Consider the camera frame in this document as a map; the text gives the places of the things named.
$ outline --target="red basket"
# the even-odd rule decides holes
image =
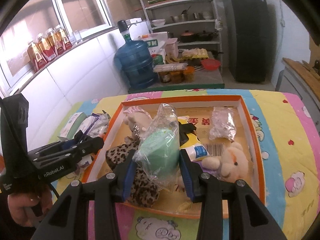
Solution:
[[[201,64],[207,70],[216,70],[221,66],[221,62],[213,58],[203,59]]]

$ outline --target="white bowl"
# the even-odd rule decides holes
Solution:
[[[165,24],[165,19],[153,20],[152,24],[155,27],[163,26]]]

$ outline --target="leopard print pouch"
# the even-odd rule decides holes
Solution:
[[[106,152],[107,164],[113,170],[118,163],[122,163],[126,160],[130,150],[137,150],[138,146],[139,141],[135,141],[109,149]],[[160,189],[158,186],[151,182],[143,169],[138,166],[131,187],[130,197],[127,201],[137,206],[149,208],[158,199],[159,192]]]

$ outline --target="black refrigerator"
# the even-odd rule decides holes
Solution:
[[[239,82],[263,82],[270,62],[270,19],[266,0],[223,0],[229,69]]]

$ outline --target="water dispenser bottle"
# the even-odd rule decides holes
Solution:
[[[118,28],[125,44],[115,54],[115,61],[127,76],[132,89],[143,89],[157,81],[153,72],[153,61],[145,41],[131,40],[129,28],[124,20],[118,21]]]

